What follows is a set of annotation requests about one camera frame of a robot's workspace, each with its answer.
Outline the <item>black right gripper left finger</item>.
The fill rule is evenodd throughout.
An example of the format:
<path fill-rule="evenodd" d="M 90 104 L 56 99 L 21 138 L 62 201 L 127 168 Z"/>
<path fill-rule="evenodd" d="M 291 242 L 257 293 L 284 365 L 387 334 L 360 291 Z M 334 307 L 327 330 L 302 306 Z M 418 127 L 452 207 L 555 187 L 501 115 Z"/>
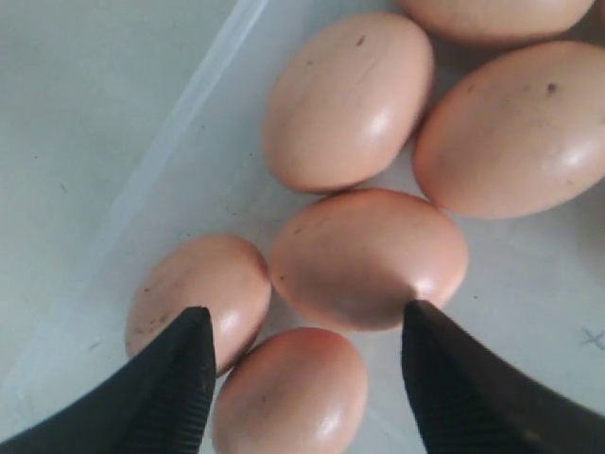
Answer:
<path fill-rule="evenodd" d="M 211 315 L 189 307 L 114 375 L 4 453 L 198 453 L 216 385 Z"/>

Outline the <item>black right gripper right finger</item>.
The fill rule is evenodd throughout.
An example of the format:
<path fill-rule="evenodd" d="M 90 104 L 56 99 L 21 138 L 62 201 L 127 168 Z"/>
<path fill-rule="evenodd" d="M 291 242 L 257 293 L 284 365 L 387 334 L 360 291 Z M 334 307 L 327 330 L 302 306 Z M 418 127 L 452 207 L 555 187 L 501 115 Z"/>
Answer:
<path fill-rule="evenodd" d="M 601 453 L 604 418 L 521 373 L 426 301 L 403 311 L 401 367 L 429 453 Z"/>

